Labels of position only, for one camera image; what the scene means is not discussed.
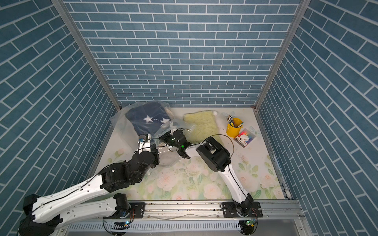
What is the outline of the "light green fluffy blanket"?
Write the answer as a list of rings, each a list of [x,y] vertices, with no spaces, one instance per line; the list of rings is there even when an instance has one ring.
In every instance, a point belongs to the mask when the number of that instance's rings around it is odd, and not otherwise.
[[[191,130],[185,130],[186,139],[191,143],[201,143],[206,138],[214,135],[214,138],[223,144],[220,136],[218,136],[219,128],[216,123],[216,111],[200,111],[196,113],[187,113],[183,116],[183,121],[191,125]]]

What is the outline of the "clear plastic vacuum bag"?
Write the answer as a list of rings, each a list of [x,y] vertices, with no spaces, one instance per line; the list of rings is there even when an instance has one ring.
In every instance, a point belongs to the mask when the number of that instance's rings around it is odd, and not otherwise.
[[[121,109],[111,122],[125,142],[130,142],[134,133],[146,135],[149,138],[145,141],[165,143],[168,148],[174,147],[182,158],[190,159],[186,149],[192,143],[184,131],[191,131],[194,126],[177,119],[166,102],[137,102]]]

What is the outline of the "navy blue star blanket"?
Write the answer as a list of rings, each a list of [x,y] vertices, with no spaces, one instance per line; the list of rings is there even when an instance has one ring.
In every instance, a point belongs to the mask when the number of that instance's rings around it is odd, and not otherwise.
[[[151,134],[175,118],[169,104],[162,101],[138,102],[124,108],[126,119],[137,135]]]

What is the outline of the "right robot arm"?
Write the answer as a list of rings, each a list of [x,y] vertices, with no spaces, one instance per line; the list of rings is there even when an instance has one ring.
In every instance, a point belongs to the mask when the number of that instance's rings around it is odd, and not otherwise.
[[[242,217],[263,217],[259,202],[238,180],[231,164],[232,154],[213,136],[197,144],[190,143],[181,129],[169,131],[159,137],[168,146],[175,147],[177,153],[186,159],[200,156],[207,166],[218,173],[229,189],[236,212]]]

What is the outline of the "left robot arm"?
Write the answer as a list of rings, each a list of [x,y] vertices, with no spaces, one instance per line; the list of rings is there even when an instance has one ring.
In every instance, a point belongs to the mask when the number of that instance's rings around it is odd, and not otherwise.
[[[159,164],[158,150],[136,151],[130,161],[105,166],[98,174],[73,187],[49,196],[31,194],[24,199],[25,219],[21,236],[49,236],[57,228],[97,217],[133,222],[136,210],[125,194],[117,193],[140,183],[149,168]]]

